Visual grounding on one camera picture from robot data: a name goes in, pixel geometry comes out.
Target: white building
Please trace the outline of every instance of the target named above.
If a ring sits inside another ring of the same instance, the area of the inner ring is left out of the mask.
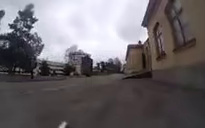
[[[84,53],[81,50],[69,54],[69,63],[75,66],[76,73],[79,75],[81,75],[82,58],[85,56],[89,56],[89,54]]]

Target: road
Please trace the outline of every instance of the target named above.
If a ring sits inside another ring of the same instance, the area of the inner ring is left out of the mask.
[[[205,128],[205,92],[120,75],[1,82],[0,128]]]

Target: overcast sky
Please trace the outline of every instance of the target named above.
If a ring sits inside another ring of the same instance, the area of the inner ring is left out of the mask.
[[[124,60],[128,44],[147,38],[141,22],[148,0],[0,0],[6,11],[1,32],[29,3],[35,5],[35,30],[45,44],[41,58],[63,61],[65,50],[76,44],[96,61]]]

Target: sidewalk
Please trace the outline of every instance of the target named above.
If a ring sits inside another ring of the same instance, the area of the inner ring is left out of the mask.
[[[34,79],[31,79],[29,75],[8,75],[0,73],[0,82],[40,82],[64,79],[66,79],[65,76],[35,76]]]

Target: window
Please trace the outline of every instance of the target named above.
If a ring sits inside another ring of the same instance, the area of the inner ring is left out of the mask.
[[[179,0],[170,0],[166,8],[166,14],[172,25],[176,47],[184,46],[194,39],[189,23],[183,15],[183,9]]]
[[[157,23],[155,28],[154,28],[154,37],[155,37],[158,57],[165,56],[166,53],[164,50],[163,34],[162,34],[161,27],[160,27],[159,23]]]

